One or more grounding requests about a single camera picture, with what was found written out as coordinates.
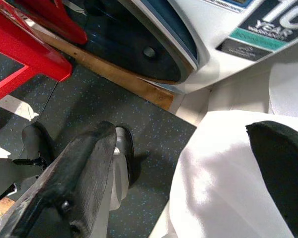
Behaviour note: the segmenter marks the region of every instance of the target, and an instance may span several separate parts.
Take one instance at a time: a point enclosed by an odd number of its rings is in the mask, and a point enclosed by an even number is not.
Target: teal sticker
[[[230,35],[232,38],[248,42],[255,46],[260,46],[268,50],[278,50],[287,44],[287,42],[269,38],[257,33],[253,33],[241,28],[236,28]]]

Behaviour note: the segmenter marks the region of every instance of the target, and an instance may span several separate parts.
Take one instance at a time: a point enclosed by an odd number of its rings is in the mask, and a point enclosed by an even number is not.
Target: white fabric
[[[209,112],[182,151],[170,193],[179,238],[293,237],[271,198],[245,126],[273,120],[298,131],[298,118]]]
[[[274,64],[269,96],[274,114],[298,117],[298,62]]]

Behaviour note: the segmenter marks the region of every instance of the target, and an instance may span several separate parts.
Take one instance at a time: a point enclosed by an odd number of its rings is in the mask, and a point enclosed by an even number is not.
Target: red chair
[[[72,73],[71,64],[31,34],[22,17],[19,10],[0,0],[0,53],[24,65],[0,82],[0,99],[37,74],[62,82]]]

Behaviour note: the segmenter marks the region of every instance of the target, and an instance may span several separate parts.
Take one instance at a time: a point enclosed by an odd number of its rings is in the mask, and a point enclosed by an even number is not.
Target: speckled rubber flooring
[[[0,56],[0,79],[17,68]],[[37,76],[12,94],[40,114],[35,120],[49,132],[56,156],[74,136],[100,121],[130,129],[139,178],[120,209],[110,213],[109,237],[148,237],[169,199],[179,154],[195,127],[80,65],[63,83]],[[11,153],[10,158],[26,158],[21,131],[35,120],[0,108],[0,147]],[[13,198],[32,182],[21,184]]]

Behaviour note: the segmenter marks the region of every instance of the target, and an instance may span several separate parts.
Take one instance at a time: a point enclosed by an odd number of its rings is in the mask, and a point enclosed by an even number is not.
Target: white machine
[[[298,42],[298,0],[168,0],[189,29],[199,68],[177,85],[190,93]]]

